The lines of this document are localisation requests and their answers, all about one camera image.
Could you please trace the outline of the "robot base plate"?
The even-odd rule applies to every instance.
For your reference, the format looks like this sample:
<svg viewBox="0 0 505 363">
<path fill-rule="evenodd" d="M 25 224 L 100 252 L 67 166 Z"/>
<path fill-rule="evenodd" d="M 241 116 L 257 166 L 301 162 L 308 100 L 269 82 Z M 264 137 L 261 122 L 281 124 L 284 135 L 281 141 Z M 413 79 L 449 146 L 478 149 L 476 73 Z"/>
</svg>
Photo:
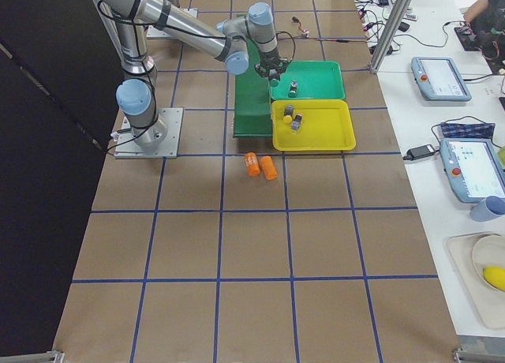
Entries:
<svg viewBox="0 0 505 363">
<path fill-rule="evenodd" d="M 191 17 L 197 18 L 198 9 L 197 8 L 187 8 L 181 9 L 182 12 L 187 13 Z M 183 21 L 171 21 L 170 26 L 175 26 L 176 28 L 182 28 L 184 24 Z M 165 29 L 157 29 L 154 26 L 149 26 L 146 32 L 147 39 L 174 39 L 174 36 L 169 34 Z"/>
<path fill-rule="evenodd" d="M 157 122 L 145 133 L 132 129 L 123 118 L 121 132 L 114 143 L 116 159 L 174 159 L 178 154 L 184 110 L 181 107 L 159 108 Z"/>
</svg>

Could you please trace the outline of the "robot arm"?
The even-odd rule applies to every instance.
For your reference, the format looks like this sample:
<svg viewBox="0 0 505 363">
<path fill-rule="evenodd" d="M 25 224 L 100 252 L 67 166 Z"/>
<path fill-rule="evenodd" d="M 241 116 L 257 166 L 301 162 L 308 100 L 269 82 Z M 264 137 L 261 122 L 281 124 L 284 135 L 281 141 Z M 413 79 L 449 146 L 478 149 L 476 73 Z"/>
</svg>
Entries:
<svg viewBox="0 0 505 363">
<path fill-rule="evenodd" d="M 157 68 L 148 53 L 148 39 L 181 41 L 223 62 L 235 76 L 249 68 L 251 43 L 259 54 L 254 69 L 272 85 L 279 83 L 290 64 L 279 55 L 271 7 L 264 2 L 215 27 L 197 19 L 196 9 L 179 8 L 178 0 L 94 2 L 125 74 L 116 90 L 124 125 L 112 135 L 115 144 L 106 149 L 115 158 L 174 158 L 178 153 L 182 110 L 157 105 Z"/>
</svg>

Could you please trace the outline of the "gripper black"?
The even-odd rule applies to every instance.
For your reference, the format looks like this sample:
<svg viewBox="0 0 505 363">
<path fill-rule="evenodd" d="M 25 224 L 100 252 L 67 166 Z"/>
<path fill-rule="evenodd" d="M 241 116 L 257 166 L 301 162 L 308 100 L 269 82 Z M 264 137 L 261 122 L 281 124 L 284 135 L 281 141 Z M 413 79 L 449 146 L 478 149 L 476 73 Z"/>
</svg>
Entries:
<svg viewBox="0 0 505 363">
<path fill-rule="evenodd" d="M 255 64 L 255 70 L 263 78 L 279 79 L 286 72 L 287 66 L 287 58 L 281 58 L 278 54 L 260 53 L 260 60 Z"/>
</svg>

